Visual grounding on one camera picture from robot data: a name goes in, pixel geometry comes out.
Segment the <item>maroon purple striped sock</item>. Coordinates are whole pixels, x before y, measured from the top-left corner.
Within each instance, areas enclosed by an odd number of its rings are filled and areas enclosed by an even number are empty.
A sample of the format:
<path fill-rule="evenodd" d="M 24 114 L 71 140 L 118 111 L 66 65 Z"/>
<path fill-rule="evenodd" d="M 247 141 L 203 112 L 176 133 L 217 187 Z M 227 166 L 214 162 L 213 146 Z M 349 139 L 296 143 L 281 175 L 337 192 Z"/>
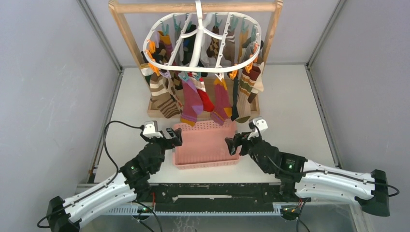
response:
<path fill-rule="evenodd" d="M 180 121 L 190 126 L 194 126 L 197 122 L 198 116 L 204 111 L 203 102 L 194 83 L 189 78 L 182 84 L 184 106 Z"/>

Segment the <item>pink perforated plastic basket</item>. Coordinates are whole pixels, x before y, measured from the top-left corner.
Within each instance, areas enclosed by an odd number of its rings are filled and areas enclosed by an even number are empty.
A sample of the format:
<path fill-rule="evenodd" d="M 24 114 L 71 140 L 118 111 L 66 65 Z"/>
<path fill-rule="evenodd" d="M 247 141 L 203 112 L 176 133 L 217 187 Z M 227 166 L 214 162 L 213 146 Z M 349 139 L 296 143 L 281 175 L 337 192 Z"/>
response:
<path fill-rule="evenodd" d="M 235 122 L 218 123 L 199 121 L 195 126 L 177 123 L 174 130 L 181 129 L 182 146 L 173 151 L 173 164 L 180 170 L 236 165 L 239 152 L 229 153 L 225 138 L 232 138 L 237 132 Z"/>

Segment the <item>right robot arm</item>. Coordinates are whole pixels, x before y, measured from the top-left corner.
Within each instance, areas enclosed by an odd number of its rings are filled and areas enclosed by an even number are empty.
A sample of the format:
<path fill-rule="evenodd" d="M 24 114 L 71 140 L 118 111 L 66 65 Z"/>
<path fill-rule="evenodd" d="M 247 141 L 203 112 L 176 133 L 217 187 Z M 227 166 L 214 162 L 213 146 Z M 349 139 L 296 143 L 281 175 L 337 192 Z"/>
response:
<path fill-rule="evenodd" d="M 249 132 L 225 138 L 230 155 L 248 155 L 265 174 L 280 180 L 280 197 L 285 201 L 294 198 L 319 198 L 357 204 L 361 210 L 374 216 L 389 217 L 390 194 L 386 173 L 375 169 L 370 173 L 352 172 L 329 167 L 311 159 L 282 152 Z"/>

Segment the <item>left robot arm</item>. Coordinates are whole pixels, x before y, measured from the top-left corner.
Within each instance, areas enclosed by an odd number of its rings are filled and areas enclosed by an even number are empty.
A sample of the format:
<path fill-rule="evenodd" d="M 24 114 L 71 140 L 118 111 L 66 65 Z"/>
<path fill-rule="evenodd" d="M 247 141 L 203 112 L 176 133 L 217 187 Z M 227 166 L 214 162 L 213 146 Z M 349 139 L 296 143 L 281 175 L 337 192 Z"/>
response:
<path fill-rule="evenodd" d="M 56 196 L 49 201 L 47 213 L 37 222 L 38 228 L 46 220 L 45 228 L 53 232 L 78 232 L 93 219 L 123 203 L 150 198 L 151 175 L 157 173 L 165 160 L 166 150 L 182 145 L 182 130 L 167 128 L 141 132 L 147 144 L 139 153 L 99 184 L 63 199 Z"/>

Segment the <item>maroon yellow purple sock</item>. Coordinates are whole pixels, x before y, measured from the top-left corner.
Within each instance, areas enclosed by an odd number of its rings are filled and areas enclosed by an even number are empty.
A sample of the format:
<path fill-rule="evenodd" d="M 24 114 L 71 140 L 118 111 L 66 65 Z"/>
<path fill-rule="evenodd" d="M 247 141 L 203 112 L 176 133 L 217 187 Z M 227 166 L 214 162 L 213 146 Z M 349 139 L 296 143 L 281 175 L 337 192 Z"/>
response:
<path fill-rule="evenodd" d="M 210 118 L 220 126 L 225 120 L 232 116 L 232 106 L 229 101 L 229 93 L 224 79 L 215 79 L 214 83 L 215 104 L 214 109 L 210 113 Z"/>

